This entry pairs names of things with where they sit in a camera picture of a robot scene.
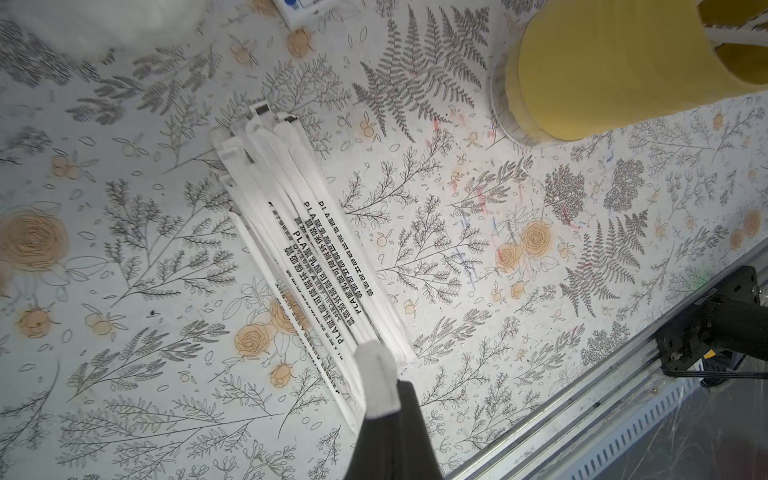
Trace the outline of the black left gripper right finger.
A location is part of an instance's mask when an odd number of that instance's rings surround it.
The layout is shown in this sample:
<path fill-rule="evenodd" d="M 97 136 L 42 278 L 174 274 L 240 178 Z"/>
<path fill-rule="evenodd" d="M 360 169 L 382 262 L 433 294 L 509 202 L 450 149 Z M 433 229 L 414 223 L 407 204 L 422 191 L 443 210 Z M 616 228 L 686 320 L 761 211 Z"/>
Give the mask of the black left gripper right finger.
<path fill-rule="evenodd" d="M 443 478 L 412 383 L 398 381 L 401 410 L 398 416 L 395 479 Z"/>

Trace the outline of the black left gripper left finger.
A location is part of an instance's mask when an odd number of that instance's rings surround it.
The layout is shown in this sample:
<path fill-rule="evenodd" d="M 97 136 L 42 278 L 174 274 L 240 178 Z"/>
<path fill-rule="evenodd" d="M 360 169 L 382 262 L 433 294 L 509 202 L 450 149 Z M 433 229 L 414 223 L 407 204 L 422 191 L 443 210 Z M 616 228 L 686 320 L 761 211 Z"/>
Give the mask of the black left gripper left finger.
<path fill-rule="evenodd" d="M 347 468 L 345 479 L 393 479 L 396 415 L 366 418 Z"/>

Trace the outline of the yellow plastic cup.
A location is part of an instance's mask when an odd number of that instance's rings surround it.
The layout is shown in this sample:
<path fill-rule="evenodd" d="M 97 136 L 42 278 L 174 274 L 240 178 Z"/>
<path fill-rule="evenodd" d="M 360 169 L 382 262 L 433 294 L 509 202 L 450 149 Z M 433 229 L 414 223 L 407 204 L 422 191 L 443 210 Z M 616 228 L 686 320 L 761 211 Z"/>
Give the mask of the yellow plastic cup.
<path fill-rule="evenodd" d="M 548 1 L 492 80 L 504 131 L 533 146 L 759 93 L 763 1 Z"/>

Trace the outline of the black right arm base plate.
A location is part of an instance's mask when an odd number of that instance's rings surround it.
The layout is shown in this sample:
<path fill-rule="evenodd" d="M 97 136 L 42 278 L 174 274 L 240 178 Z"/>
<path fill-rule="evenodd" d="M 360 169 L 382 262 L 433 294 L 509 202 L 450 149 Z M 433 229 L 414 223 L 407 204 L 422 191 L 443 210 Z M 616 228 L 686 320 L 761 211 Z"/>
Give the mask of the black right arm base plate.
<path fill-rule="evenodd" d="M 692 369 L 710 351 L 767 359 L 767 308 L 760 304 L 756 269 L 738 267 L 673 315 L 655 340 L 661 371 L 668 377 L 765 380 L 765 372 Z"/>

